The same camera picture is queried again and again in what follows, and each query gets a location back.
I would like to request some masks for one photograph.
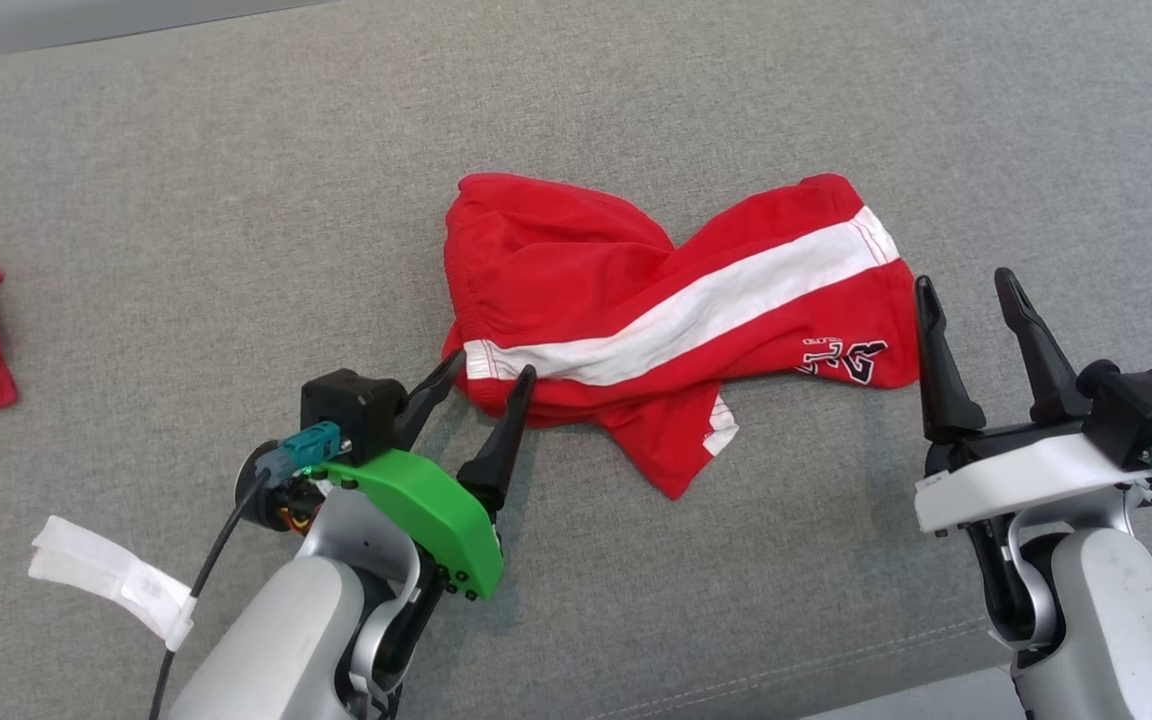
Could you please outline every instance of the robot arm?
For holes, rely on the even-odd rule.
[[[490,598],[505,568],[495,515],[535,370],[456,479],[410,453],[463,364],[463,354],[448,357],[411,393],[351,370],[305,384],[302,432],[257,447],[234,487],[243,520],[305,540],[189,679],[172,719],[396,714],[440,598]]]
[[[1152,370],[1098,361],[1075,377],[1010,270],[995,274],[1033,392],[1030,422],[987,429],[919,278],[924,532],[972,541],[993,632],[1032,720],[1152,719],[1152,556],[1128,511],[1152,497]],[[1052,523],[1070,532],[1021,541]]]

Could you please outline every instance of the gray couch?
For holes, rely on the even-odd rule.
[[[50,514],[192,577],[233,471],[351,366],[416,381],[468,172],[622,195],[684,240],[848,176],[992,419],[1023,419],[990,278],[1075,364],[1152,365],[1152,0],[351,0],[0,58],[0,719],[143,717],[161,644],[26,578]],[[401,717],[782,719],[1005,660],[964,537],[914,518],[916,388],[732,382],[681,501],[589,427],[526,439],[507,577],[445,602]],[[419,450],[488,433],[462,397]],[[1152,511],[1135,516],[1152,548]],[[244,525],[169,696],[291,553]]]

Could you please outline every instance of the printed logo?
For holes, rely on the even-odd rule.
[[[797,372],[818,374],[820,364],[844,367],[852,381],[863,386],[874,379],[874,355],[887,350],[887,341],[882,340],[854,342],[846,351],[842,338],[806,338],[803,344],[812,346],[813,351],[803,354],[803,364],[795,367]]]

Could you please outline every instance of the green plastic part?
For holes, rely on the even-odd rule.
[[[324,462],[329,482],[358,483],[367,500],[410,535],[461,591],[488,600],[505,573],[500,541],[483,503],[434,461],[410,452],[388,450],[364,465]]]

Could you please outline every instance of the white tape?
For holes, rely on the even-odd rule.
[[[164,638],[168,650],[177,650],[192,628],[195,598],[189,588],[120,544],[52,515],[33,546],[38,551],[29,562],[29,577],[119,602]]]

